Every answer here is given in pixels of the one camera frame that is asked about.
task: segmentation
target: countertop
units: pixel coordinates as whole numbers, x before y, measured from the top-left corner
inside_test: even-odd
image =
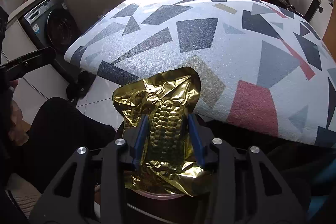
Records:
[[[36,0],[27,0],[25,3],[17,7],[10,15],[8,16],[8,22],[10,22],[19,12],[21,12],[24,8],[31,5]]]

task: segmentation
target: crumpled gold foil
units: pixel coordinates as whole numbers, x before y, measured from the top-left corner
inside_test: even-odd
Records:
[[[200,78],[190,67],[158,73],[114,91],[124,132],[136,127],[142,114],[148,115],[150,124],[141,168],[125,172],[126,188],[190,196],[210,190],[211,174],[196,163],[186,120],[200,91]]]

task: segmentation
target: person's leg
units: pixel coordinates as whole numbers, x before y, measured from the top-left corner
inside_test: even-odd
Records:
[[[105,147],[115,133],[112,126],[86,117],[66,100],[49,99],[38,111],[29,140],[22,146],[18,173],[42,193],[78,147]]]

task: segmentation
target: silver screw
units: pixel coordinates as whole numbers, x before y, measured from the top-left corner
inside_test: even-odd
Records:
[[[251,146],[250,150],[252,153],[256,153],[256,154],[259,153],[260,151],[258,146]]]
[[[86,147],[82,146],[82,147],[78,148],[77,153],[80,154],[80,155],[85,154],[86,153]]]
[[[123,145],[125,143],[124,139],[116,139],[116,141],[114,142],[116,145]]]
[[[212,142],[214,143],[214,144],[222,144],[222,139],[220,139],[220,138],[213,138],[212,139]]]

